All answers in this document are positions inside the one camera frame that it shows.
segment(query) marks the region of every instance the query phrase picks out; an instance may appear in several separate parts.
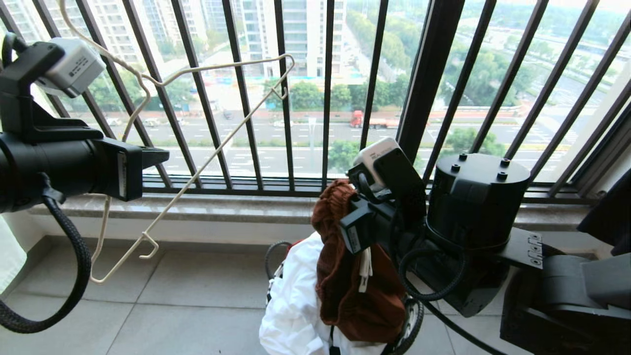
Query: brown towel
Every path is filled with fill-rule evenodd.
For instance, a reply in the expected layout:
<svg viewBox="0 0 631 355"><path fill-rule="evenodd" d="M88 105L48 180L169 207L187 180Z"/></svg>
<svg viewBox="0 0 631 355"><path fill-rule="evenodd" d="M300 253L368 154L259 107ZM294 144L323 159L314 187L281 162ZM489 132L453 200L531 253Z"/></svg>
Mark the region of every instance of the brown towel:
<svg viewBox="0 0 631 355"><path fill-rule="evenodd" d="M405 322L401 301L405 289L386 252L373 244L373 275L366 292L359 292L361 257L346 249L339 229L339 220L348 214L349 201L355 195L348 180L336 180L324 190L311 217L324 243L315 286L322 301L320 318L338 327L349 340L391 343Z"/></svg>

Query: truck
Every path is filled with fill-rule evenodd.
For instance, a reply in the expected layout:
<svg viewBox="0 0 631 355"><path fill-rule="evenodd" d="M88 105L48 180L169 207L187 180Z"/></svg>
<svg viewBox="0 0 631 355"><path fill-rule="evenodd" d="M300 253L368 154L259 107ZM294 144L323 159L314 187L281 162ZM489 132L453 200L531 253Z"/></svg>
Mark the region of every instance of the truck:
<svg viewBox="0 0 631 355"><path fill-rule="evenodd" d="M363 111L353 111L353 116L351 117L350 126L353 128L359 128L363 125ZM369 128L398 128L399 127L399 118L370 118Z"/></svg>

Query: car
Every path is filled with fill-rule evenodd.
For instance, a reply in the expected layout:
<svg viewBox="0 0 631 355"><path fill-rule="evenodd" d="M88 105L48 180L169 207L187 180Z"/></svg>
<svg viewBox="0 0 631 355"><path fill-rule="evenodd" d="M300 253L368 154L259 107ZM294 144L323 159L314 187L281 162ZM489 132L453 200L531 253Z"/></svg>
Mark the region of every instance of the car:
<svg viewBox="0 0 631 355"><path fill-rule="evenodd" d="M155 127L161 125L160 121L157 118L145 118L143 123L147 127Z"/></svg>
<svg viewBox="0 0 631 355"><path fill-rule="evenodd" d="M279 119L277 121L274 121L272 123L272 126L274 127L285 127L285 121L282 119ZM293 127L293 121L289 121L289 127Z"/></svg>
<svg viewBox="0 0 631 355"><path fill-rule="evenodd" d="M116 127L116 126L120 126L121 125L121 120L117 119L117 118L108 118L107 119L107 124L110 127Z"/></svg>

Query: white garment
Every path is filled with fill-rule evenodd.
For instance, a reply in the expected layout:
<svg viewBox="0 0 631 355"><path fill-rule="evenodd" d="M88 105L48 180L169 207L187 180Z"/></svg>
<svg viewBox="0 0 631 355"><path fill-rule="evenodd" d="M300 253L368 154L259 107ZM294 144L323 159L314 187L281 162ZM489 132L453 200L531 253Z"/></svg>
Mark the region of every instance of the white garment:
<svg viewBox="0 0 631 355"><path fill-rule="evenodd" d="M275 278L271 301L259 329L261 345L270 355L329 355L331 326L320 319L316 294L316 265L322 251L318 233L293 246L283 267L283 277ZM378 355L385 344L352 342L334 328L333 345L342 355Z"/></svg>
<svg viewBox="0 0 631 355"><path fill-rule="evenodd" d="M0 216L0 293L9 286L26 261L27 254Z"/></svg>

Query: tiled floor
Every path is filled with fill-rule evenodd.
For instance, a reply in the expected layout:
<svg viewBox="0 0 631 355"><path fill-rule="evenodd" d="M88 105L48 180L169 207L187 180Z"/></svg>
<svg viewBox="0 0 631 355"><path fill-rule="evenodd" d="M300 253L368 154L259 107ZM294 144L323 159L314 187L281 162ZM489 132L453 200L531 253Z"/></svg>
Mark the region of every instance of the tiled floor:
<svg viewBox="0 0 631 355"><path fill-rule="evenodd" d="M105 248L95 266L102 277L124 252ZM258 341L267 281L262 250L161 251L132 257L105 285L90 284L84 300L62 322L32 335L0 327L0 355L265 354ZM43 319L69 294L76 272L69 248L56 246L8 296L19 314ZM507 354L528 354L499 339L502 297L482 315L452 320ZM425 315L408 354L484 354Z"/></svg>

